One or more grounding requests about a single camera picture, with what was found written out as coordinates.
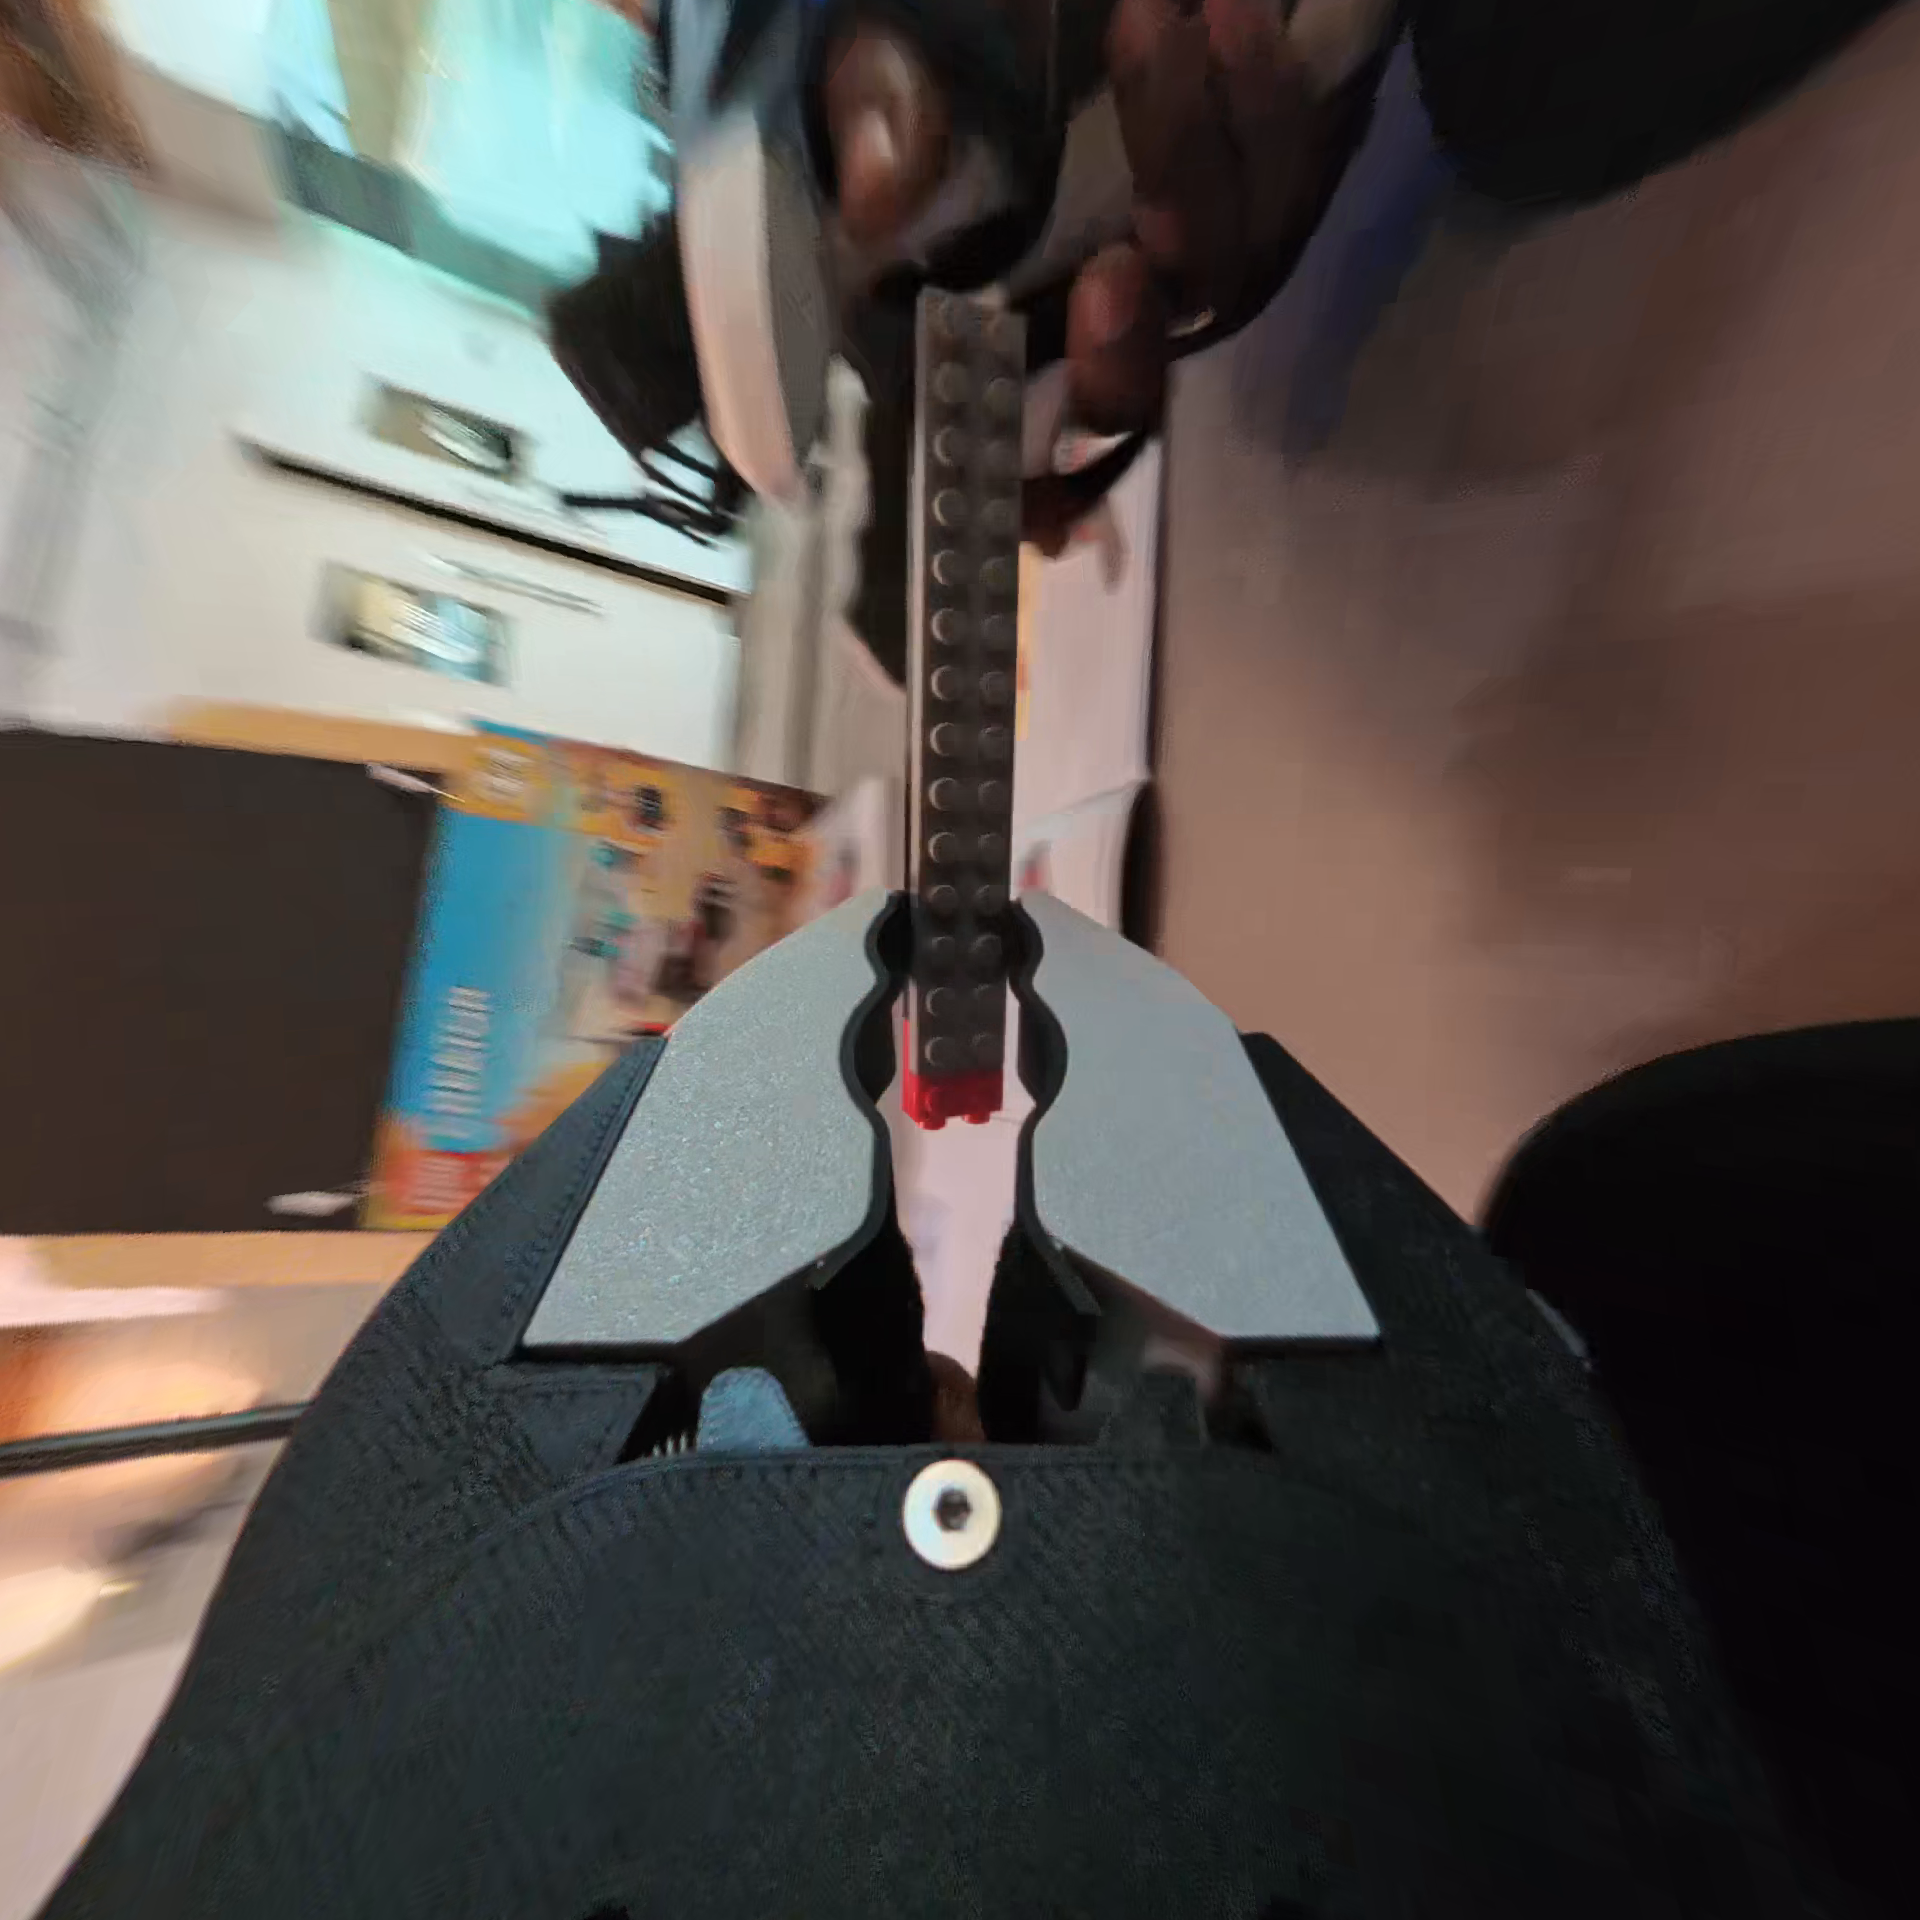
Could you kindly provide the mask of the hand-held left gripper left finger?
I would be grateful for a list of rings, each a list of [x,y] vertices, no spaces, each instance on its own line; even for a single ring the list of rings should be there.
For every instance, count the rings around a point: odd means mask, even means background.
[[[691,1345],[825,1284],[894,1205],[904,897],[879,885],[730,971],[666,1035],[526,1345]]]

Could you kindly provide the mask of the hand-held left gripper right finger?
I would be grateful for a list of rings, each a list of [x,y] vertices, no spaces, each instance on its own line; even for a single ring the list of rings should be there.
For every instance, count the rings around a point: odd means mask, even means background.
[[[1370,1345],[1379,1315],[1235,1021],[1189,977],[1029,892],[1027,1196],[1051,1248],[1198,1345]]]

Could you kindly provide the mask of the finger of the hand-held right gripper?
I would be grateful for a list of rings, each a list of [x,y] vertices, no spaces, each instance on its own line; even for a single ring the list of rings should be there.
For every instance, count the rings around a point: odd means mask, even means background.
[[[714,102],[672,83],[675,215],[709,436],[751,492],[797,500],[828,410],[841,306],[828,151],[799,83]]]

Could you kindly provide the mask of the grey lego plate with red brick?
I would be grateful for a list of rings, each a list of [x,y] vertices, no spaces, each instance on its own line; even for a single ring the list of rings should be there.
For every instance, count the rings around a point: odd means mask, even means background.
[[[909,498],[909,844],[903,1107],[1002,1105],[1012,948],[1027,324],[1000,301],[917,301]]]

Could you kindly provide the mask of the colourful lego box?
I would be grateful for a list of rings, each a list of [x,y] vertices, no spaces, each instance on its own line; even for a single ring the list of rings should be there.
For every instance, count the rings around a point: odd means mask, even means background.
[[[498,724],[430,837],[361,1222],[444,1228],[638,1040],[799,922],[822,798]]]

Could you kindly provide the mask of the person's right hand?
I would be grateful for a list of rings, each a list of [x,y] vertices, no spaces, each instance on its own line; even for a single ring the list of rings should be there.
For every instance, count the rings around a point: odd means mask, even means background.
[[[1069,294],[1066,416],[1150,431],[1175,330],[1236,332],[1297,267],[1370,127],[1404,3],[1124,2],[1107,83],[1130,175],[1121,238]],[[867,270],[906,254],[949,181],[955,127],[922,49],[877,13],[831,44],[821,90],[833,221]]]

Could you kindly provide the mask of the large window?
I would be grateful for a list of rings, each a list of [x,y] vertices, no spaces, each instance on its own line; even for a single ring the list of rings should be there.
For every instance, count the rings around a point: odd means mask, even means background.
[[[534,308],[665,214],[650,36],[616,3],[109,2],[158,192],[340,227]]]

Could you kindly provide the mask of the open white instruction booklet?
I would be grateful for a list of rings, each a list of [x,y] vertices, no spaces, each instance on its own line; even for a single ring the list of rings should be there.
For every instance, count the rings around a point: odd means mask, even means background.
[[[1016,890],[1108,930],[1150,780],[1162,468],[1148,443],[1061,555],[1020,551]]]

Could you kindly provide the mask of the framed wall picture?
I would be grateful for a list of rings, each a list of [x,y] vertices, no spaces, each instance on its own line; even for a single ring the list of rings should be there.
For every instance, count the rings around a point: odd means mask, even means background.
[[[340,561],[321,567],[314,636],[337,651],[463,684],[502,687],[513,680],[507,613]]]
[[[526,438],[515,426],[387,380],[369,384],[364,423],[377,441],[448,468],[504,484],[526,472]]]

